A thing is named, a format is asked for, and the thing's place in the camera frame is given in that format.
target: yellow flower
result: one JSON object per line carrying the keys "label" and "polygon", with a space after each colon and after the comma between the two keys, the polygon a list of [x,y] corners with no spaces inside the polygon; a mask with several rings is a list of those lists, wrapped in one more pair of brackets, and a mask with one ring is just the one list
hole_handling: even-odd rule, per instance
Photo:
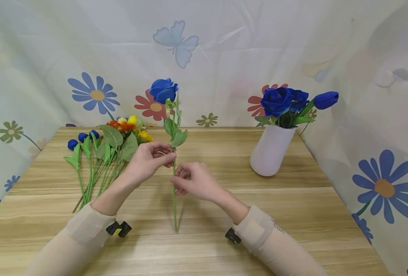
{"label": "yellow flower", "polygon": [[145,130],[138,130],[138,137],[139,137],[141,140],[144,140],[145,143],[147,143],[147,142],[152,142],[152,141],[153,141],[152,136],[150,136],[150,134],[147,133]]}
{"label": "yellow flower", "polygon": [[138,125],[138,118],[135,115],[132,115],[129,117],[129,120],[127,120],[127,123],[130,125]]}
{"label": "yellow flower", "polygon": [[118,123],[119,123],[119,124],[127,123],[127,120],[126,120],[126,118],[124,118],[124,117],[120,117],[120,118],[118,119]]}

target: beige sleeve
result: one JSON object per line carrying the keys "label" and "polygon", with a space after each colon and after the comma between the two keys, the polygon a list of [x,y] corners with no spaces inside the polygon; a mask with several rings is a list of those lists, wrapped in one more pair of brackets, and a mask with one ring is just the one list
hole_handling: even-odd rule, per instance
{"label": "beige sleeve", "polygon": [[233,229],[242,244],[276,275],[328,276],[297,241],[256,206],[250,207],[247,217]]}
{"label": "beige sleeve", "polygon": [[102,215],[89,203],[38,253],[24,275],[79,275],[89,259],[103,247],[109,237],[106,228],[114,220],[115,216]]}

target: wooden table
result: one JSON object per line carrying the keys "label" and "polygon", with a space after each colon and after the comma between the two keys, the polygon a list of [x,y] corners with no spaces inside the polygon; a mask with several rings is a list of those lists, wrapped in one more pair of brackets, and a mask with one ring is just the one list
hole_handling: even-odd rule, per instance
{"label": "wooden table", "polygon": [[[21,275],[73,216],[79,183],[63,157],[70,155],[67,141],[88,130],[61,128],[1,202],[0,275]],[[161,128],[149,131],[168,140]],[[294,136],[277,175],[251,170],[261,134],[261,128],[189,128],[178,162],[207,163],[223,186],[274,217],[330,276],[388,275],[300,137]],[[242,244],[224,238],[231,221],[211,203],[180,197],[174,233],[171,174],[161,168],[131,194],[118,219],[133,230],[110,238],[84,275],[272,275]]]}

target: yellow tulip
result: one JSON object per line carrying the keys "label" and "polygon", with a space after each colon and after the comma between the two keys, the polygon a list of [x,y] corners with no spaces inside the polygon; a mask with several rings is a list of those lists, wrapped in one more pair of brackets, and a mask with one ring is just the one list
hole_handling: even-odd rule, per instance
{"label": "yellow tulip", "polygon": [[122,123],[125,123],[126,122],[126,118],[124,118],[124,117],[120,117],[119,119],[118,119],[118,123],[119,124],[122,124]]}
{"label": "yellow tulip", "polygon": [[138,119],[135,115],[132,115],[129,117],[129,120],[127,121],[127,123],[130,125],[137,125]]}

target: green leaf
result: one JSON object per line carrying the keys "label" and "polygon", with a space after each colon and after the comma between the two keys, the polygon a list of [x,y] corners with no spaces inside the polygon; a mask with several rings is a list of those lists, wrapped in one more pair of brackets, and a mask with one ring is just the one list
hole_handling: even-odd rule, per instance
{"label": "green leaf", "polygon": [[305,123],[311,123],[314,122],[313,118],[309,117],[295,117],[292,124],[293,125],[299,125],[299,124],[305,124]]}
{"label": "green leaf", "polygon": [[271,116],[270,119],[271,119],[271,122],[272,122],[274,125],[276,125],[276,121],[277,121],[278,118],[275,117],[275,116]]}
{"label": "green leaf", "polygon": [[100,129],[103,131],[106,142],[113,148],[123,144],[123,136],[116,128],[110,125],[100,125]]}
{"label": "green leaf", "polygon": [[80,160],[80,143],[78,143],[75,148],[74,148],[74,152],[72,153],[72,158],[74,160],[76,160],[77,162],[79,162]]}
{"label": "green leaf", "polygon": [[133,154],[138,148],[137,137],[131,133],[129,137],[124,141],[121,149],[120,159],[129,162],[132,159]]}
{"label": "green leaf", "polygon": [[97,150],[97,148],[98,148],[98,146],[97,146],[97,137],[92,132],[90,132],[89,134],[90,134],[90,136],[92,136],[92,144],[94,145],[94,150]]}
{"label": "green leaf", "polygon": [[183,113],[183,112],[181,110],[178,110],[178,108],[177,108],[177,116],[178,116],[177,126],[181,125],[181,113]]}
{"label": "green leaf", "polygon": [[305,106],[305,108],[300,112],[300,113],[298,113],[296,116],[297,117],[304,117],[307,113],[308,113],[308,111],[310,111],[310,109],[312,109],[314,107],[314,99],[312,99],[306,106]]}
{"label": "green leaf", "polygon": [[105,151],[105,144],[102,143],[98,146],[97,150],[95,151],[95,157],[98,159],[102,159],[104,156]]}
{"label": "green leaf", "polygon": [[173,138],[175,134],[175,129],[176,129],[174,121],[168,118],[164,122],[164,128],[166,129],[167,134],[169,134],[169,136]]}
{"label": "green leaf", "polygon": [[265,123],[270,120],[270,116],[256,116],[255,120],[257,120],[260,123]]}
{"label": "green leaf", "polygon": [[90,137],[86,137],[81,144],[81,149],[85,152],[87,157],[90,159]]}
{"label": "green leaf", "polygon": [[66,161],[68,161],[68,163],[69,163],[70,165],[73,165],[74,168],[79,169],[78,162],[75,161],[72,157],[65,156],[64,159],[65,159]]}
{"label": "green leaf", "polygon": [[280,126],[283,128],[290,128],[293,123],[293,115],[289,112],[282,114],[280,119]]}
{"label": "green leaf", "polygon": [[110,145],[107,142],[107,139],[104,142],[104,162],[107,163],[110,160]]}
{"label": "green leaf", "polygon": [[187,139],[187,130],[182,132],[181,130],[175,131],[174,138],[170,141],[170,145],[176,148],[177,146],[182,145]]}

